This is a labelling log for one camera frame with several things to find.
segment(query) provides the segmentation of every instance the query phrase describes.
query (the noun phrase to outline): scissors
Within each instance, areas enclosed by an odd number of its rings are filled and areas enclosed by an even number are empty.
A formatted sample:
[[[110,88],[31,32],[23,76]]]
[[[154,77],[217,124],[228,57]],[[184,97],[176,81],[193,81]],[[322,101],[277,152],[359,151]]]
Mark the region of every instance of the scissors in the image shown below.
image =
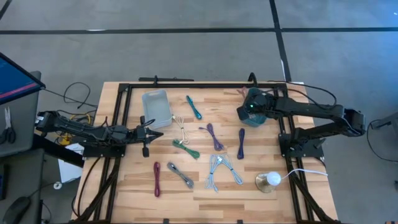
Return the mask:
[[[12,144],[16,140],[16,133],[14,129],[11,126],[11,113],[10,113],[10,107],[4,109],[4,114],[6,117],[6,128],[0,135],[0,144],[5,143],[6,141],[9,144]]]

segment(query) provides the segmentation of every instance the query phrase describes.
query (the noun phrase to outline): white coiled cable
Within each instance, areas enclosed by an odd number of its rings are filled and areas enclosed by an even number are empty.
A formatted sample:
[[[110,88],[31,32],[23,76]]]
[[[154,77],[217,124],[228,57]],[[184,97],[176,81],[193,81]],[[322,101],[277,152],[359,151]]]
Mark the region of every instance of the white coiled cable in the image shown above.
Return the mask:
[[[173,117],[174,121],[180,126],[180,129],[181,129],[182,140],[180,141],[180,144],[181,143],[189,144],[189,137],[188,137],[187,132],[184,129],[184,117],[183,116],[174,116],[174,114],[172,117]]]
[[[234,170],[232,166],[232,161],[229,155],[227,154],[222,154],[222,155],[211,155],[210,156],[210,174],[205,180],[205,188],[206,189],[214,189],[216,192],[218,192],[218,188],[216,187],[214,183],[214,172],[218,165],[224,164],[226,167],[230,169],[232,172],[232,175],[234,177],[234,180],[237,184],[242,185],[243,180],[241,176]]]

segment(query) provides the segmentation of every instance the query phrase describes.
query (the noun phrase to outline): gray cable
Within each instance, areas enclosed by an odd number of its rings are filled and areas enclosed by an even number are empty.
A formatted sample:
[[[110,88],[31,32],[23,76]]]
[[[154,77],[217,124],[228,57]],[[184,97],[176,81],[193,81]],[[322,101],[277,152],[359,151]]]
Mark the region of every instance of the gray cable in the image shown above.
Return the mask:
[[[193,180],[191,180],[191,178],[181,173],[172,162],[169,162],[167,164],[167,168],[173,171],[173,173],[179,175],[184,180],[185,184],[188,186],[189,189],[193,188]]]

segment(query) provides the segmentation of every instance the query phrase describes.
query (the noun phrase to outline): white cable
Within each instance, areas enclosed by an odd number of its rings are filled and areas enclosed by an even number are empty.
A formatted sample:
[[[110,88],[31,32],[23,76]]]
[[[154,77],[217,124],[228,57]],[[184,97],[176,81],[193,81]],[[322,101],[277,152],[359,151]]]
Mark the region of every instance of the white cable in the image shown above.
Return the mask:
[[[233,169],[231,158],[227,154],[222,154],[222,155],[211,155],[210,156],[210,174],[205,180],[205,188],[206,189],[214,189],[216,192],[218,192],[218,188],[216,187],[214,183],[214,172],[218,165],[224,164],[226,167],[228,167],[232,175],[234,177],[234,180],[237,184],[242,185],[243,180],[241,176]]]
[[[174,121],[180,126],[180,129],[181,129],[182,140],[180,141],[180,144],[181,143],[189,144],[189,137],[188,137],[187,132],[184,129],[184,117],[183,116],[176,117],[176,116],[174,116],[174,114],[172,117],[173,117]]]
[[[294,170],[290,171],[286,176],[284,176],[284,177],[282,178],[282,180],[285,179],[286,177],[288,177],[291,173],[293,173],[293,172],[295,172],[295,171],[298,171],[298,170],[299,170],[299,171],[303,171],[303,172],[311,172],[311,173],[314,173],[314,174],[321,174],[321,175],[325,175],[325,176],[328,175],[327,173],[319,172],[319,171],[315,171],[315,170],[294,169]]]

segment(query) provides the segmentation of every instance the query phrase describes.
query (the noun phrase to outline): computer mouse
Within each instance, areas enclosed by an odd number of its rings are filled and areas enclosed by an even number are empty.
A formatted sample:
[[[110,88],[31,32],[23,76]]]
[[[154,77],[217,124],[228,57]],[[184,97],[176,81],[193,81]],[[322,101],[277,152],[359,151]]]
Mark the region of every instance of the computer mouse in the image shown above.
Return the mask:
[[[7,209],[6,214],[4,214],[4,217],[2,218],[2,224],[18,224],[26,210],[29,208],[29,205],[29,197],[19,197]]]

